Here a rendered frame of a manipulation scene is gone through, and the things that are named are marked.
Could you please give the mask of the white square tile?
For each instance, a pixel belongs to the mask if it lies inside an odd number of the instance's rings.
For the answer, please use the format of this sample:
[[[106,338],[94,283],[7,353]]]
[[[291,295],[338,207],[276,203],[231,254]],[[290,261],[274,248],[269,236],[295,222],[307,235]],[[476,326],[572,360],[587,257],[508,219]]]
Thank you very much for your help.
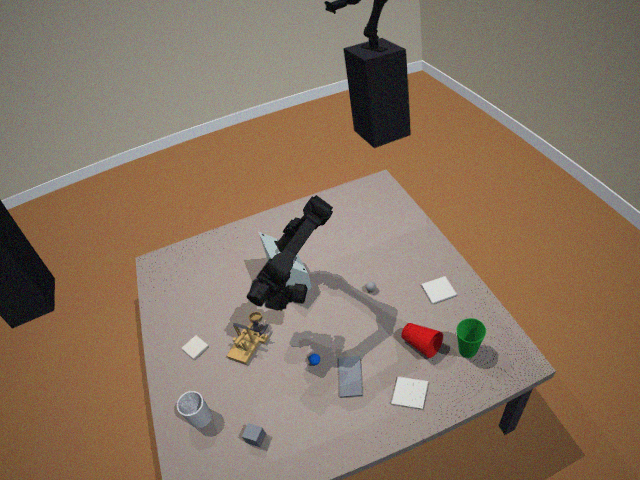
[[[423,410],[428,382],[398,377],[391,405]]]
[[[432,304],[456,296],[446,276],[421,284]]]
[[[197,359],[197,357],[205,351],[209,346],[200,339],[197,335],[195,335],[190,342],[186,343],[182,350],[192,357],[193,359]]]

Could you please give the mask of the green plastic cup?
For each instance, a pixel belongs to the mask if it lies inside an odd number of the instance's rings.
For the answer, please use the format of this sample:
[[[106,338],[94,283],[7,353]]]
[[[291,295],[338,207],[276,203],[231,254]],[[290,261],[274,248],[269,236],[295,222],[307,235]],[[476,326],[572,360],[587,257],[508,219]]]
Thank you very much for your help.
[[[458,349],[462,357],[473,357],[486,336],[486,327],[475,318],[461,321],[457,327]]]

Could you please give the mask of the red plastic cup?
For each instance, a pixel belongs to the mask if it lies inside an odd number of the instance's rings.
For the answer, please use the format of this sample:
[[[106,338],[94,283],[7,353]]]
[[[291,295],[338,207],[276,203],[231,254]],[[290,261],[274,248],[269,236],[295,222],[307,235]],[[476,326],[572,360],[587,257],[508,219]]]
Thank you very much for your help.
[[[437,353],[443,340],[442,332],[413,323],[405,325],[401,337],[429,358]]]

